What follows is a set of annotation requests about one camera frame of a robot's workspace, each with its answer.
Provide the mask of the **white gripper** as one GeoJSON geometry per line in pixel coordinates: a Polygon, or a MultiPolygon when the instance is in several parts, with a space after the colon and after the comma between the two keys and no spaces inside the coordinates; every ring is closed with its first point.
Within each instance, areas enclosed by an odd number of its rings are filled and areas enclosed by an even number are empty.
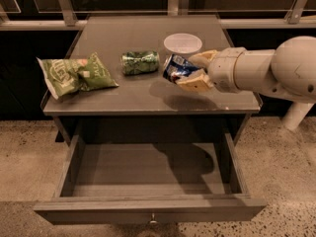
{"type": "Polygon", "coordinates": [[[179,79],[176,84],[189,92],[205,92],[214,85],[222,93],[239,93],[234,79],[234,69],[237,59],[245,51],[244,47],[228,47],[219,52],[213,49],[194,54],[189,57],[189,62],[199,68],[208,67],[209,76],[200,69],[188,77],[179,79]]]}

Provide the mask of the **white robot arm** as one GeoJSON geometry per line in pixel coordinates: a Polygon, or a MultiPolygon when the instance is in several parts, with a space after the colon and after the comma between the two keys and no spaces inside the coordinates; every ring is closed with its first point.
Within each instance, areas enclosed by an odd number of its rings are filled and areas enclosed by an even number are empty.
{"type": "Polygon", "coordinates": [[[199,70],[176,81],[186,91],[216,88],[222,93],[250,91],[289,100],[282,119],[295,130],[316,104],[316,38],[296,37],[276,49],[229,47],[195,54],[189,61],[199,70]]]}

